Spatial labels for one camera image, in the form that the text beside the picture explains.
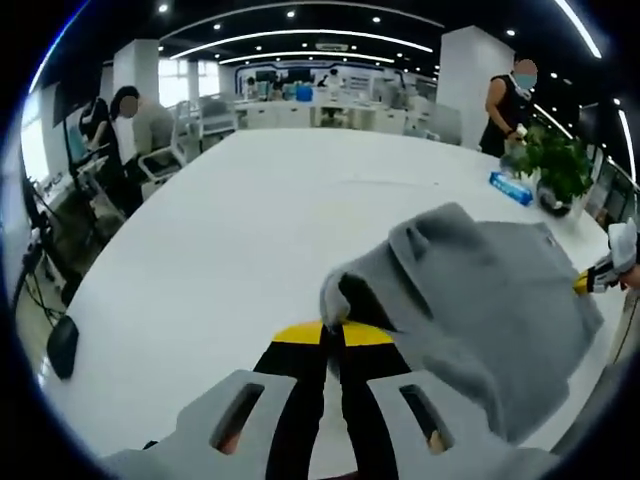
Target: yellow stripe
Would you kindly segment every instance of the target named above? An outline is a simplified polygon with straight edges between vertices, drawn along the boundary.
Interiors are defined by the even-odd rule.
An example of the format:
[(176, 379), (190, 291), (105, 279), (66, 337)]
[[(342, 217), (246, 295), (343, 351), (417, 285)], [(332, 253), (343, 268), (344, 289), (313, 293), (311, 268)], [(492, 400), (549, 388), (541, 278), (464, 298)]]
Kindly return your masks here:
[(583, 295), (587, 292), (587, 277), (586, 276), (580, 276), (580, 278), (578, 278), (578, 280), (575, 281), (575, 283), (573, 284), (573, 290), (578, 294), (578, 295)]
[(315, 322), (301, 323), (278, 332), (276, 336), (273, 337), (273, 341), (281, 343), (318, 345), (320, 343), (321, 332), (322, 322), (319, 320)]
[(342, 326), (342, 329), (347, 347), (393, 343), (391, 337), (379, 328), (362, 323), (347, 322)]

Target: face mask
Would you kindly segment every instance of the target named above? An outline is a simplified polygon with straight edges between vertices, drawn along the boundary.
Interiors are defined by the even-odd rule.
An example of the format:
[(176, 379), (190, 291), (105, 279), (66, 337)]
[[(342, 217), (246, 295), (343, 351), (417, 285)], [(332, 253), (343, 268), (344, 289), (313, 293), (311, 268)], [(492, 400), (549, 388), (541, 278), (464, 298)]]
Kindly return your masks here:
[(513, 79), (516, 81), (518, 86), (524, 90), (531, 90), (538, 82), (538, 77), (536, 75), (526, 75), (524, 73), (514, 73)]

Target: green leaves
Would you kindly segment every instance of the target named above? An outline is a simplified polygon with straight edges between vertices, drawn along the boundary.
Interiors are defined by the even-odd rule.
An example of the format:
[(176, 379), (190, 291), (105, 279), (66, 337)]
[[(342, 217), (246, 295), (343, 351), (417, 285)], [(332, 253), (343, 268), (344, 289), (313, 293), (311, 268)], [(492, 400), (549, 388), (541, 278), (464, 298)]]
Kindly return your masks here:
[(589, 161), (584, 145), (540, 127), (527, 134), (527, 151), (517, 164), (518, 173), (532, 175), (540, 170), (540, 179), (551, 188), (556, 198), (570, 203), (584, 195), (593, 184), (589, 177)]

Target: window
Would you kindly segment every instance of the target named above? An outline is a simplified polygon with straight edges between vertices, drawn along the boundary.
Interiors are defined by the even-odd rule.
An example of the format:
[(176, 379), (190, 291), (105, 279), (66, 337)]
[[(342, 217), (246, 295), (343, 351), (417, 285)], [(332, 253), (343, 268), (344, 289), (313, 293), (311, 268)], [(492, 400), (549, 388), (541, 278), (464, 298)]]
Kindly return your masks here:
[(220, 78), (216, 62), (198, 62), (198, 91), (201, 97), (220, 93)]
[(166, 60), (158, 62), (158, 89), (160, 103), (165, 107), (189, 100), (189, 80), (186, 60)]
[(29, 95), (22, 111), (22, 157), (27, 177), (44, 182), (49, 177), (49, 165), (44, 149), (42, 120), (40, 118), (40, 92)]

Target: blue object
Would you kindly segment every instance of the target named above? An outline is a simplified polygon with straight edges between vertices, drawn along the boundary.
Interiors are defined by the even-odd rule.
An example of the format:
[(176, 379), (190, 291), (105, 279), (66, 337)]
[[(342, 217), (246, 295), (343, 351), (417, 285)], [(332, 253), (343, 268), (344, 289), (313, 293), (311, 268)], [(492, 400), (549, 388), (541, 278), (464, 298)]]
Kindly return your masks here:
[(527, 207), (533, 202), (531, 189), (520, 185), (516, 180), (509, 178), (504, 173), (491, 172), (489, 183), (505, 195), (513, 198), (520, 205)]
[(298, 85), (296, 88), (296, 100), (298, 102), (310, 102), (313, 100), (313, 88), (308, 85)]

